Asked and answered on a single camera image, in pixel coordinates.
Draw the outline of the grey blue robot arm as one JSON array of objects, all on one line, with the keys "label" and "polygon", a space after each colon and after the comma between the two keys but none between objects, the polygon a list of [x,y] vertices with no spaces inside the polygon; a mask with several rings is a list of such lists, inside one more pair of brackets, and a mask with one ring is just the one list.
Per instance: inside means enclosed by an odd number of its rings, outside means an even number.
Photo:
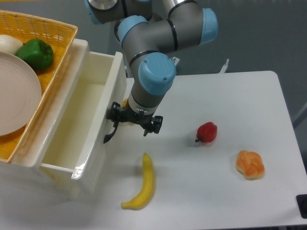
[{"label": "grey blue robot arm", "polygon": [[214,40],[218,20],[212,9],[195,0],[166,0],[168,17],[157,20],[150,0],[87,0],[94,23],[117,21],[117,37],[134,78],[127,104],[113,102],[106,118],[140,125],[145,134],[159,133],[163,117],[155,111],[171,88],[176,66],[169,53]]}]

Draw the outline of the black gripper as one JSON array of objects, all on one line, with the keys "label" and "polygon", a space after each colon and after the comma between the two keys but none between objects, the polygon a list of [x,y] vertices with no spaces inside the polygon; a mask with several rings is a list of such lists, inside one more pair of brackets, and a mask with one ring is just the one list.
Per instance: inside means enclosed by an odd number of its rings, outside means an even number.
[{"label": "black gripper", "polygon": [[106,119],[114,123],[114,128],[117,128],[120,122],[131,122],[140,125],[144,129],[144,137],[148,133],[158,134],[163,123],[162,116],[156,115],[153,117],[153,114],[146,114],[144,111],[135,112],[129,105],[123,108],[117,102],[113,102],[109,107]]}]

